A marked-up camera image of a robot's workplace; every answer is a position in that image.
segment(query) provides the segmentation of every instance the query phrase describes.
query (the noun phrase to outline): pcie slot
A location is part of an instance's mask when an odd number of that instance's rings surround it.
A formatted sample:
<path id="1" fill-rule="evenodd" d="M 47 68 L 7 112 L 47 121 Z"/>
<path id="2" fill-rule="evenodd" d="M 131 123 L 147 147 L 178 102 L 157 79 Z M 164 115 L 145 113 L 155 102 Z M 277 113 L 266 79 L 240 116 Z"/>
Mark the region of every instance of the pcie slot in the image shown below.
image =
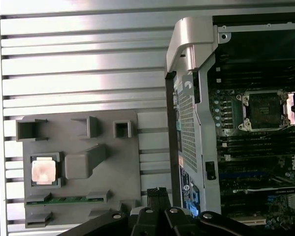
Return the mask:
<path id="1" fill-rule="evenodd" d="M 234 143 L 221 143 L 221 148 L 258 148 L 258 147 L 276 147 L 276 146 L 281 146 L 283 144 L 287 144 L 286 142 L 282 143 L 274 143 L 274 142 L 266 142 L 266 141 L 253 141 L 253 142 L 234 142 Z M 295 141 L 294 142 L 288 142 L 289 146 L 295 147 Z"/>
<path id="2" fill-rule="evenodd" d="M 248 226 L 266 225 L 266 218 L 262 216 L 242 216 L 232 219 Z"/>
<path id="3" fill-rule="evenodd" d="M 220 137 L 219 138 L 221 141 L 227 141 L 227 142 L 250 142 L 254 140 L 290 140 L 290 139 L 295 139 L 295 133 L 275 133 L 273 135 L 268 134 L 266 136 L 265 134 L 260 134 L 260 135 L 253 135 L 253 136 L 228 136 L 228 137 Z"/>

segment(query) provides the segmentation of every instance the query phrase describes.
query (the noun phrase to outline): gray plastic bracket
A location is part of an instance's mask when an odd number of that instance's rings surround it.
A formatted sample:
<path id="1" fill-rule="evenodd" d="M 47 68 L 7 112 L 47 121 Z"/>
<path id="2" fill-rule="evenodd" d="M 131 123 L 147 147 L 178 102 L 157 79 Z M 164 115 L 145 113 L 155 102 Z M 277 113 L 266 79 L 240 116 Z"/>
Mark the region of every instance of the gray plastic bracket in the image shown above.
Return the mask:
<path id="1" fill-rule="evenodd" d="M 35 142 L 48 140 L 47 137 L 41 137 L 38 126 L 47 122 L 46 119 L 17 120 L 16 121 L 16 141 L 17 142 Z"/>
<path id="2" fill-rule="evenodd" d="M 132 125 L 129 120 L 116 120 L 113 122 L 113 138 L 131 138 Z"/>
<path id="3" fill-rule="evenodd" d="M 107 203 L 108 199 L 110 198 L 110 191 L 106 190 L 106 191 L 92 191 L 90 192 L 86 198 L 87 199 L 103 199 L 104 203 Z"/>
<path id="4" fill-rule="evenodd" d="M 105 145 L 96 145 L 76 154 L 65 157 L 65 176 L 67 179 L 89 178 L 93 169 L 106 159 Z"/>
<path id="5" fill-rule="evenodd" d="M 25 203 L 44 202 L 51 197 L 52 197 L 51 193 L 41 194 L 41 195 L 31 195 L 25 198 Z"/>
<path id="6" fill-rule="evenodd" d="M 96 117 L 73 118 L 71 120 L 79 121 L 85 124 L 83 134 L 75 136 L 76 139 L 91 139 L 99 135 L 98 120 Z"/>
<path id="7" fill-rule="evenodd" d="M 52 212 L 32 214 L 25 220 L 26 228 L 46 227 L 52 221 Z"/>

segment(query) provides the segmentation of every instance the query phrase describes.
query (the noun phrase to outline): horizontal metal slats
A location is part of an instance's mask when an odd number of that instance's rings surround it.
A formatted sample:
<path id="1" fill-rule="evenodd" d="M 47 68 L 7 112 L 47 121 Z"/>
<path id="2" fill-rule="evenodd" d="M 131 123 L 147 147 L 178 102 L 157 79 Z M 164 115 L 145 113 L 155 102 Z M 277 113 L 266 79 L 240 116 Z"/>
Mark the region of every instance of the horizontal metal slats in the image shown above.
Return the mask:
<path id="1" fill-rule="evenodd" d="M 258 2 L 259 5 L 267 5 L 269 3 L 280 4 L 286 3 L 286 0 L 263 0 Z M 57 4 L 54 4 L 52 0 L 1 0 L 0 1 L 0 13 L 1 15 L 15 15 L 15 14 L 33 14 L 33 13 L 53 13 L 53 12 L 83 12 L 83 11 L 111 11 L 111 10 L 158 10 L 162 8 L 185 8 L 185 7 L 225 7 L 225 6 L 256 6 L 256 2 L 249 0 L 149 0 L 149 1 L 137 1 L 137 0 L 57 0 Z"/>
<path id="2" fill-rule="evenodd" d="M 3 75 L 162 67 L 166 51 L 44 56 L 2 60 Z"/>

